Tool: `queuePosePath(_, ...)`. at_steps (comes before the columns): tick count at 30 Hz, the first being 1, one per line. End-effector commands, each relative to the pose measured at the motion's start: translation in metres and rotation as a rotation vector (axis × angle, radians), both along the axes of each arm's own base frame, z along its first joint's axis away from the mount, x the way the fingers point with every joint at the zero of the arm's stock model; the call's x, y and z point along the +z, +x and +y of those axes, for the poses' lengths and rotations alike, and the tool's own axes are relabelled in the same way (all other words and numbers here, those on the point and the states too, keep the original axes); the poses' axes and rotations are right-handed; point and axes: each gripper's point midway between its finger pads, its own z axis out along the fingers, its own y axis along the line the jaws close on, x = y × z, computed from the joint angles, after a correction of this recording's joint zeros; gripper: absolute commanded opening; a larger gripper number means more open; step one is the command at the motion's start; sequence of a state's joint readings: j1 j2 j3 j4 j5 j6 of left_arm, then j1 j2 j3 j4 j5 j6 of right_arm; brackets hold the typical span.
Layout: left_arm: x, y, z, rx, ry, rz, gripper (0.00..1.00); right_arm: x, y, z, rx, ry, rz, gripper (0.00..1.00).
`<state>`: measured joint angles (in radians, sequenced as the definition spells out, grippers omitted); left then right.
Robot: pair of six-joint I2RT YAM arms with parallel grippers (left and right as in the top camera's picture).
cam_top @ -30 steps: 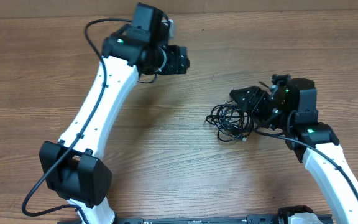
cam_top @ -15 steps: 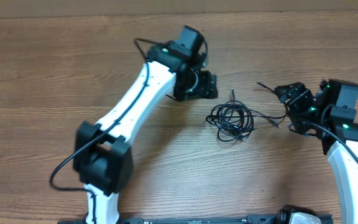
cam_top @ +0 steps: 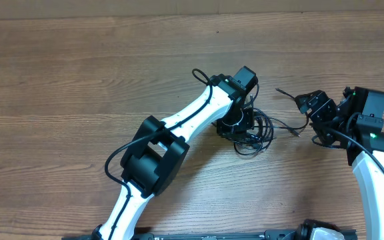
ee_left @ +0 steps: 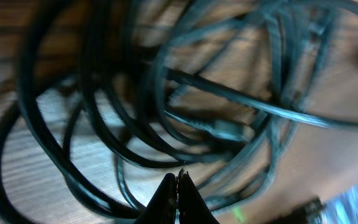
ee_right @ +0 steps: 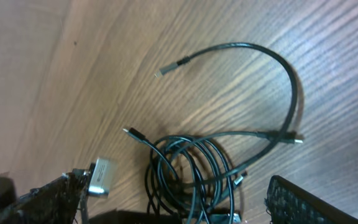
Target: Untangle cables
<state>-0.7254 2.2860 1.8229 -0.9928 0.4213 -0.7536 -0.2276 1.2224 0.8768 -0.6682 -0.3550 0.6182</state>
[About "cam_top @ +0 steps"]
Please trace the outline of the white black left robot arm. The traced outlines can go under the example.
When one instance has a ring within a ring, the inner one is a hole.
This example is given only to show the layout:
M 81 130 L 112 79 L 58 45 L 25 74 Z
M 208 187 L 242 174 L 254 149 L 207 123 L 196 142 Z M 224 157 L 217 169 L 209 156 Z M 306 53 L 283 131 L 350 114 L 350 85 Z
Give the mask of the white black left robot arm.
M 254 113 L 246 101 L 257 86 L 256 73 L 244 66 L 234 76 L 204 75 L 204 92 L 180 112 L 162 120 L 146 118 L 131 142 L 108 156 L 104 170 L 121 185 L 119 198 L 108 218 L 91 234 L 92 239 L 131 239 L 149 200 L 160 195 L 175 178 L 189 142 L 208 125 L 232 142 L 254 141 L 248 133 Z

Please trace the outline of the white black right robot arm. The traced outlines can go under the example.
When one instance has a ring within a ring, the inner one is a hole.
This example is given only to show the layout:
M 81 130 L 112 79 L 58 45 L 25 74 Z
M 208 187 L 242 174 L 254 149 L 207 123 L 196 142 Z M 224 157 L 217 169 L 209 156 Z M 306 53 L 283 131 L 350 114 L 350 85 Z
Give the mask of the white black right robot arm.
M 358 182 L 368 239 L 384 239 L 384 91 L 346 87 L 334 102 L 316 90 L 294 98 L 318 144 L 344 149 Z

